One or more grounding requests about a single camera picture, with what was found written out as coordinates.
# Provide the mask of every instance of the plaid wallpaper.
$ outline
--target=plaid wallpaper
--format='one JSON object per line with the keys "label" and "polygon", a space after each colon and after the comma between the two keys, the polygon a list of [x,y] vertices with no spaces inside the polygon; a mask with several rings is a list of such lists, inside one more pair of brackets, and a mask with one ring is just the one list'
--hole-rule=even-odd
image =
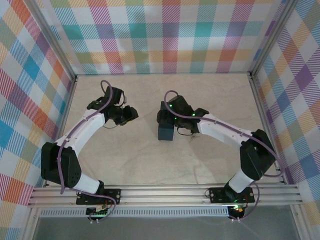
{"label": "plaid wallpaper", "polygon": [[264,37],[262,39],[262,42],[260,43],[260,46],[258,48],[258,50],[256,51],[253,61],[250,65],[249,71],[252,71],[254,66],[256,65],[257,59],[260,56],[261,51],[264,49],[264,47],[266,46],[267,42],[269,41],[270,35],[271,33],[274,31],[275,27],[276,27],[276,23],[278,22],[281,14],[283,13],[283,10],[285,8],[286,3],[288,2],[288,0],[281,0],[281,3],[276,11],[276,13],[274,14],[272,21],[267,29],[267,31],[264,34]]}
{"label": "plaid wallpaper", "polygon": [[23,0],[0,0],[0,240],[18,238],[70,87]]}
{"label": "plaid wallpaper", "polygon": [[247,72],[281,0],[37,2],[75,72],[94,75]]}
{"label": "plaid wallpaper", "polygon": [[320,236],[320,0],[300,0],[258,73],[272,133]]}

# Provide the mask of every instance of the robotic arm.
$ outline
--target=robotic arm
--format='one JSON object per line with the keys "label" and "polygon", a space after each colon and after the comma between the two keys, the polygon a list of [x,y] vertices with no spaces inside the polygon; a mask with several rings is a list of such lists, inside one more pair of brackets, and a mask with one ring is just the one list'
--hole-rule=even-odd
{"label": "robotic arm", "polygon": [[173,136],[173,126],[175,126],[190,130],[192,134],[209,135],[239,150],[241,168],[219,192],[219,198],[224,203],[233,203],[239,199],[244,190],[252,182],[260,180],[276,160],[266,149],[267,146],[273,151],[267,134],[260,129],[255,132],[240,129],[216,118],[202,108],[193,110],[181,95],[172,98],[167,104],[163,101],[161,105],[166,105],[168,108],[162,107],[157,115],[159,138],[163,137],[160,136],[163,133],[168,135],[170,133],[168,129],[172,130]]}
{"label": "robotic arm", "polygon": [[[111,91],[110,87],[108,87],[104,96],[92,101],[87,106],[87,110],[79,121],[83,121],[83,123],[78,128],[73,127],[70,130],[74,131],[70,139],[67,138],[70,133],[69,131],[54,143],[46,142],[43,145],[41,149],[41,176],[43,179],[61,185],[57,156],[60,147],[66,141],[61,154],[64,185],[68,188],[79,190],[79,192],[104,195],[104,183],[82,173],[78,161],[79,153],[92,135],[107,121],[113,120],[116,125],[123,126],[127,122],[138,118],[138,113],[133,107],[129,105],[124,106],[126,103],[124,91],[112,87],[112,96],[110,95]],[[123,96],[123,103],[119,105],[121,96]],[[97,110],[107,103],[109,98],[111,100],[107,107],[97,112]]]}

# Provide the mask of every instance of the marble-patterned surface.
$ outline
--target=marble-patterned surface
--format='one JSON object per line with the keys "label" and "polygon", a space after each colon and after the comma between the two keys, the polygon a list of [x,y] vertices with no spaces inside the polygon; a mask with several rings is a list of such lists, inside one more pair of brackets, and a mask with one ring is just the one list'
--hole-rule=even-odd
{"label": "marble-patterned surface", "polygon": [[262,128],[245,74],[153,74],[81,76],[66,131],[103,95],[102,79],[123,89],[127,104],[139,114],[125,126],[100,128],[79,155],[82,171],[105,184],[225,183],[238,171],[239,151],[212,137],[198,134],[192,139],[175,131],[173,141],[158,141],[157,112],[167,90],[178,91],[194,109],[206,109],[237,127]]}

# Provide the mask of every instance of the cable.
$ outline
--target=cable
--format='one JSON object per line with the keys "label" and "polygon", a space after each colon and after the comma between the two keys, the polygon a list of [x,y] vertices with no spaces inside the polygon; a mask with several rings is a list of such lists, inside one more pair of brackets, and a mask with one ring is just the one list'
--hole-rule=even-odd
{"label": "cable", "polygon": [[247,208],[248,207],[248,203],[249,203],[248,196],[245,194],[244,197],[245,197],[245,201],[246,201],[245,208]]}
{"label": "cable", "polygon": [[101,112],[103,109],[105,109],[108,104],[111,102],[112,99],[112,95],[113,95],[113,89],[112,86],[110,85],[110,83],[106,80],[102,80],[100,82],[100,86],[102,88],[102,91],[105,93],[106,91],[103,88],[102,83],[107,83],[109,88],[110,88],[110,97],[108,99],[108,101],[105,103],[105,105],[103,105],[102,107],[100,107],[97,111],[95,111],[94,113],[90,114],[89,116],[87,116],[85,119],[82,119],[80,122],[77,123],[77,125],[69,132],[69,134],[66,136],[66,138],[63,140],[60,148],[59,148],[59,152],[58,152],[58,156],[57,156],[57,165],[58,165],[58,172],[59,172],[59,178],[60,178],[60,183],[61,183],[61,192],[60,194],[63,194],[65,191],[65,182],[64,182],[64,176],[62,173],[62,168],[61,168],[61,154],[62,154],[62,150],[64,149],[66,143],[69,141],[70,137],[72,136],[72,134],[75,133],[75,131],[84,123],[87,122],[90,118],[92,118],[93,116],[95,116],[96,114],[98,114],[99,112]]}
{"label": "cable", "polygon": [[[104,89],[104,86],[102,83],[105,83],[104,81],[100,82],[100,87],[102,89],[102,92],[105,94],[106,93],[106,90]],[[121,105],[116,105],[117,107],[122,107],[125,103],[126,103],[126,96],[125,96],[125,93],[122,91],[122,96],[123,96],[123,102],[121,103]]]}
{"label": "cable", "polygon": [[251,183],[250,185],[255,185],[256,190],[258,191],[258,194],[257,194],[256,200],[255,200],[255,204],[254,204],[252,210],[251,210],[247,215],[243,216],[243,217],[241,218],[241,220],[246,219],[249,215],[251,215],[251,214],[254,212],[254,210],[257,208],[258,203],[259,203],[259,201],[260,201],[260,188],[259,188],[258,184],[256,184],[255,182],[253,182],[253,183]]}
{"label": "cable", "polygon": [[180,132],[179,132],[179,128],[180,128],[180,127],[177,127],[177,128],[176,128],[176,131],[178,132],[178,134],[180,134],[180,135],[182,135],[182,136],[192,136],[192,135],[193,135],[193,133],[191,133],[191,134],[183,134],[183,133],[180,133]]}
{"label": "cable", "polygon": [[269,175],[269,174],[265,174],[264,176],[266,177],[269,177],[269,178],[278,178],[278,177],[281,177],[283,174],[284,174],[284,168],[281,166],[282,163],[280,161],[280,158],[278,157],[278,155],[269,147],[267,146],[264,142],[260,141],[259,139],[253,137],[253,136],[250,136],[249,134],[246,134],[245,132],[242,132],[232,126],[229,126],[227,124],[225,124],[224,122],[221,122],[221,121],[218,121],[218,120],[213,120],[211,118],[207,118],[207,117],[200,117],[200,116],[185,116],[185,115],[181,115],[179,113],[176,113],[174,112],[169,106],[168,106],[168,103],[167,103],[167,95],[169,93],[175,93],[177,96],[179,95],[177,91],[175,90],[169,90],[167,91],[165,94],[164,94],[164,105],[165,107],[167,108],[167,110],[172,113],[173,115],[176,115],[177,117],[180,117],[180,118],[184,118],[184,119],[200,119],[200,120],[205,120],[205,121],[209,121],[209,122],[212,122],[214,124],[219,124],[231,131],[234,131],[235,133],[241,135],[241,136],[245,136],[253,141],[255,141],[256,143],[260,144],[261,146],[263,146],[266,150],[268,150],[273,156],[274,158],[278,161],[279,165],[280,165],[280,173],[277,174],[277,175]]}
{"label": "cable", "polygon": [[105,125],[103,125],[102,127],[104,127],[105,129],[114,129],[114,128],[118,127],[118,126],[119,126],[119,124],[117,124],[117,125],[115,125],[113,127],[106,127]]}
{"label": "cable", "polygon": [[[103,109],[105,109],[108,104],[111,102],[112,96],[113,96],[113,89],[111,84],[106,81],[106,80],[102,80],[100,82],[100,86],[102,88],[102,91],[105,93],[106,91],[103,88],[103,83],[107,83],[109,88],[110,88],[110,97],[108,98],[108,101],[101,107],[99,108],[97,111],[95,111],[94,113],[90,114],[89,116],[87,116],[85,119],[82,119],[80,122],[78,122],[78,124],[69,132],[69,134],[66,136],[66,138],[64,139],[64,141],[62,142],[60,148],[59,148],[59,152],[58,152],[58,156],[57,156],[57,165],[58,165],[58,173],[59,173],[59,178],[60,178],[60,184],[61,184],[61,192],[60,194],[62,195],[65,191],[65,181],[64,181],[64,176],[62,173],[62,167],[61,167],[61,154],[62,154],[62,150],[64,148],[64,146],[66,145],[66,143],[69,141],[70,137],[75,133],[75,131],[84,123],[87,122],[90,118],[92,118],[93,116],[95,116],[96,114],[100,113]],[[79,190],[76,189],[72,189],[70,188],[70,190],[75,191],[75,192],[79,192]],[[114,203],[114,207],[112,208],[112,210],[103,218],[100,219],[100,222],[103,221],[104,219],[106,219],[115,209],[117,202],[114,198],[110,197],[110,196],[104,196],[104,195],[97,195],[97,194],[92,194],[89,192],[82,192],[85,195],[88,196],[92,196],[92,197],[97,197],[97,198],[105,198],[105,199],[109,199],[111,201],[113,201]]]}
{"label": "cable", "polygon": [[204,195],[209,199],[210,196],[208,196],[206,193],[209,191],[209,189],[207,189],[205,192],[204,192]]}

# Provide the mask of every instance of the purple cable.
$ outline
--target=purple cable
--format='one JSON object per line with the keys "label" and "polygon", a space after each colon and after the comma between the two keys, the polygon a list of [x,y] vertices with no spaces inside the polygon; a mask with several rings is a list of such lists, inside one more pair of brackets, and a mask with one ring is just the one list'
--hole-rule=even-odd
{"label": "purple cable", "polygon": [[[79,190],[76,190],[76,189],[73,189],[73,188],[70,188],[70,190],[75,191],[75,192],[80,192]],[[114,211],[115,208],[116,208],[117,202],[116,202],[116,200],[115,200],[113,197],[105,196],[105,195],[92,194],[92,193],[85,192],[85,191],[81,191],[81,193],[82,193],[82,194],[85,194],[85,195],[88,195],[88,196],[98,197],[98,198],[105,198],[105,199],[109,199],[109,200],[113,201],[113,208],[112,208],[112,210],[111,210],[106,216],[104,216],[103,218],[101,218],[101,219],[99,220],[99,222],[102,222],[102,221],[105,220],[107,217],[109,217],[109,215],[112,214],[113,211]],[[89,214],[89,220],[90,220],[90,221],[92,221],[91,216],[92,216],[92,213]]]}
{"label": "purple cable", "polygon": [[236,217],[234,217],[234,216],[229,215],[229,217],[231,217],[232,219],[234,219],[234,220],[243,220],[243,219],[246,219],[246,218],[247,218],[249,215],[251,215],[251,214],[255,211],[255,209],[257,208],[258,203],[259,203],[259,201],[260,201],[260,188],[259,188],[258,184],[256,184],[255,182],[252,182],[252,183],[250,184],[250,186],[251,186],[251,185],[255,185],[256,190],[257,190],[257,192],[258,192],[257,197],[256,197],[256,200],[255,200],[255,204],[254,204],[252,210],[251,210],[247,215],[245,215],[245,216],[243,216],[242,218],[239,218],[239,219],[236,218]]}
{"label": "purple cable", "polygon": [[177,117],[183,118],[183,119],[200,119],[200,120],[205,120],[205,121],[213,122],[214,124],[219,124],[219,125],[227,128],[227,129],[229,129],[229,130],[231,130],[231,131],[234,131],[234,132],[237,133],[237,134],[240,134],[240,135],[245,136],[245,137],[247,137],[247,138],[249,138],[249,139],[252,139],[252,140],[255,141],[256,143],[260,144],[260,145],[263,146],[265,149],[267,149],[267,150],[275,157],[275,159],[278,161],[278,163],[279,163],[279,165],[280,165],[280,173],[279,173],[279,174],[277,174],[277,175],[265,174],[264,176],[269,177],[269,178],[278,178],[278,177],[281,177],[281,176],[284,174],[284,172],[283,172],[283,169],[284,169],[284,168],[281,166],[280,158],[279,158],[278,155],[277,155],[270,147],[268,147],[264,142],[260,141],[259,139],[255,138],[255,137],[253,137],[253,136],[250,136],[250,135],[248,135],[248,134],[246,134],[246,133],[244,133],[244,132],[242,132],[242,131],[240,131],[240,130],[232,127],[232,126],[229,126],[229,125],[225,124],[224,122],[217,121],[217,120],[213,120],[213,119],[207,118],[207,117],[185,116],[185,115],[181,115],[181,114],[179,114],[179,113],[174,112],[174,111],[168,106],[168,103],[167,103],[167,95],[168,95],[169,93],[175,93],[177,96],[178,96],[179,94],[178,94],[178,92],[175,91],[175,90],[169,90],[169,91],[167,91],[167,92],[165,93],[165,95],[164,95],[164,105],[165,105],[165,107],[168,109],[168,111],[169,111],[170,113],[172,113],[173,115],[176,115]]}
{"label": "purple cable", "polygon": [[[106,80],[102,80],[100,82],[100,85],[101,85],[101,88],[102,88],[102,91],[104,91],[104,88],[102,86],[102,83],[107,83],[109,88],[110,88],[110,96],[112,96],[113,94],[113,90],[112,90],[112,87],[111,87],[111,84],[106,81]],[[61,183],[61,192],[60,194],[64,194],[64,191],[65,191],[65,181],[64,181],[64,176],[63,176],[63,173],[62,173],[62,168],[61,168],[61,154],[62,154],[62,150],[64,149],[66,143],[69,141],[67,139],[70,139],[70,137],[72,136],[72,134],[75,133],[75,131],[84,123],[84,122],[87,122],[91,117],[93,117],[94,115],[96,115],[97,113],[99,113],[101,110],[105,109],[108,104],[110,103],[112,97],[109,97],[108,101],[106,102],[105,105],[103,105],[100,109],[98,109],[97,111],[95,111],[94,113],[92,113],[91,115],[87,116],[85,119],[82,119],[80,122],[78,122],[77,125],[75,125],[75,127],[69,132],[69,134],[66,136],[66,138],[64,139],[64,141],[62,142],[60,148],[59,148],[59,152],[58,152],[58,156],[57,156],[57,164],[58,164],[58,172],[59,172],[59,178],[60,178],[60,183]]]}
{"label": "purple cable", "polygon": [[[64,148],[64,146],[66,145],[66,143],[68,142],[66,139],[69,139],[74,133],[75,131],[84,123],[87,122],[90,118],[92,118],[93,116],[95,116],[97,113],[99,113],[101,110],[105,109],[108,104],[111,102],[112,96],[113,96],[113,89],[111,84],[106,81],[106,80],[102,80],[100,82],[100,86],[102,88],[102,91],[105,93],[106,91],[103,88],[103,83],[107,83],[109,88],[110,88],[110,97],[108,98],[108,101],[101,107],[99,108],[97,111],[95,111],[94,113],[90,114],[89,116],[87,116],[85,119],[81,120],[80,122],[78,122],[78,124],[69,132],[69,134],[66,136],[65,140],[62,142],[60,148],[59,148],[59,152],[58,152],[58,156],[57,156],[57,165],[58,165],[58,172],[59,172],[59,178],[60,178],[60,183],[61,183],[61,192],[60,194],[63,194],[65,191],[65,181],[64,181],[64,176],[62,173],[62,168],[61,168],[61,154],[62,154],[62,150]],[[70,190],[75,191],[75,192],[79,192],[79,190],[77,189],[72,189],[70,188]],[[92,196],[92,197],[97,197],[97,198],[105,198],[105,199],[109,199],[112,200],[114,203],[114,207],[112,208],[112,210],[103,218],[100,219],[100,222],[103,221],[104,219],[106,219],[115,209],[117,202],[114,198],[110,197],[110,196],[104,196],[104,195],[97,195],[97,194],[92,194],[89,192],[84,192],[82,191],[82,193]]]}

